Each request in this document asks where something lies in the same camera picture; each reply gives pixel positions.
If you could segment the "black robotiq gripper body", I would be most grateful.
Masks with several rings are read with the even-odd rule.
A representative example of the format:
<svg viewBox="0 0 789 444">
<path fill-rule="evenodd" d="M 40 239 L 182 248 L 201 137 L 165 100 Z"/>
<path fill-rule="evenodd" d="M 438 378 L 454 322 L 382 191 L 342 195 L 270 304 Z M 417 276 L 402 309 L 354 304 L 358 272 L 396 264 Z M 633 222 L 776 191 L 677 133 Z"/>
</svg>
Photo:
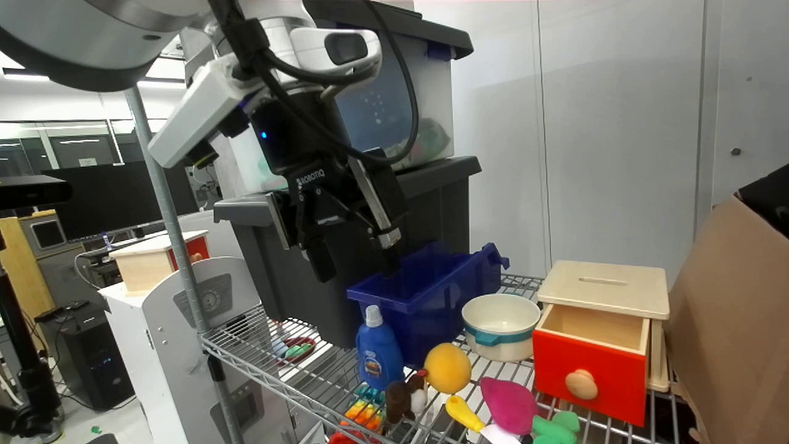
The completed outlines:
<svg viewBox="0 0 789 444">
<path fill-rule="evenodd" d="M 360 153 L 350 146 L 332 101 L 316 91 L 258 100 L 249 107 L 249 124 L 265 166 L 286 180 L 286 191 L 274 195 L 274 222 L 286 248 L 300 244 L 295 207 L 302 192 L 316 195 L 322 238 L 336 220 L 360 220 L 375 230 L 347 161 L 364 163 L 382 203 L 387 161 L 382 153 Z"/>
</svg>

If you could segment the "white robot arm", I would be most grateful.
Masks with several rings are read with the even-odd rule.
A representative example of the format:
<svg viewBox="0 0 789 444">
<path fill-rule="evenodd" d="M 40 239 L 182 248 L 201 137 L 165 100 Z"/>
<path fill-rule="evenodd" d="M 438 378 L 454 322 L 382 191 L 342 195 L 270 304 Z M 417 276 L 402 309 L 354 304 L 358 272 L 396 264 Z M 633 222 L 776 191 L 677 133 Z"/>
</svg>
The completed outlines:
<svg viewBox="0 0 789 444">
<path fill-rule="evenodd" d="M 206 22 L 226 50 L 195 72 L 148 155 L 169 169 L 211 137 L 249 129 L 286 180 L 268 195 L 279 239 L 322 281 L 336 274 L 326 234 L 337 222 L 364 222 L 379 251 L 400 248 L 395 158 L 354 148 L 336 105 L 379 74 L 375 31 L 326 28 L 302 0 L 0 0 L 2 52 L 80 91 L 138 87 L 182 31 Z"/>
</svg>

